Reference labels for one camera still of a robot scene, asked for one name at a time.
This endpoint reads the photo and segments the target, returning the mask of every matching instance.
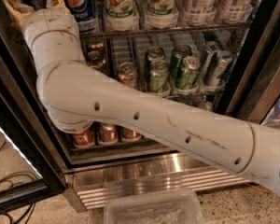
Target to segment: beverage cooler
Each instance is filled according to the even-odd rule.
[[[132,0],[121,11],[115,0],[91,1],[91,21],[78,23],[88,66],[144,96],[280,128],[280,0]],[[0,127],[40,178],[1,191],[0,213],[59,193],[85,212],[124,196],[249,182],[116,124],[58,130],[36,92],[34,54],[14,24],[0,0]],[[216,46],[223,53],[214,58]],[[183,52],[188,69],[174,74]]]

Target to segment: black screw hole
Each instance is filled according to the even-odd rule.
[[[235,164],[235,165],[238,165],[238,164],[240,164],[241,161],[242,161],[241,158],[237,158],[236,161],[234,162],[234,164]]]
[[[139,120],[139,118],[140,118],[140,113],[137,111],[136,113],[134,113],[133,119],[134,120]]]
[[[188,137],[186,138],[186,143],[187,143],[187,144],[190,142],[190,139],[191,139],[190,136],[188,136]]]
[[[100,110],[100,103],[96,102],[96,103],[94,104],[94,110],[95,110],[95,111],[99,111],[99,110]]]

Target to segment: white robotic arm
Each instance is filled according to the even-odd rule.
[[[66,12],[38,10],[22,33],[35,59],[39,98],[60,130],[118,124],[280,196],[279,130],[136,91],[89,68]]]

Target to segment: green can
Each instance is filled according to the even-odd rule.
[[[168,62],[160,59],[151,63],[148,92],[163,93],[167,91],[169,76],[168,66]]]
[[[175,87],[179,90],[190,90],[194,87],[199,74],[201,62],[198,58],[188,56],[177,71]]]
[[[158,46],[152,46],[147,49],[145,54],[145,64],[144,64],[144,80],[149,85],[150,80],[150,66],[154,60],[165,60],[165,51],[163,48]]]
[[[175,46],[171,54],[169,65],[170,75],[173,79],[176,79],[178,68],[182,64],[185,57],[191,55],[192,49],[190,46],[185,44],[178,44]]]

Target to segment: refrigerator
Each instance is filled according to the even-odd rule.
[[[252,0],[244,21],[189,25],[176,4],[176,23],[154,28],[140,0],[134,28],[114,31],[106,18],[104,0],[95,0],[95,31],[80,36],[85,57],[93,40],[105,47],[106,75],[118,78],[121,63],[139,70],[139,89],[146,91],[145,52],[160,46],[169,60],[176,44],[187,43],[201,58],[203,45],[216,41],[233,55],[219,89],[187,94],[170,91],[163,99],[187,105],[212,104],[212,112],[280,128],[268,122],[280,98],[280,0]],[[63,193],[77,212],[104,207],[109,200],[157,190],[195,191],[249,182],[197,161],[144,135],[126,142],[117,127],[117,142],[99,142],[99,123],[92,124],[93,145],[75,146],[73,135],[59,131],[38,99],[33,56],[0,0],[0,127],[39,178],[0,191],[0,214]]]

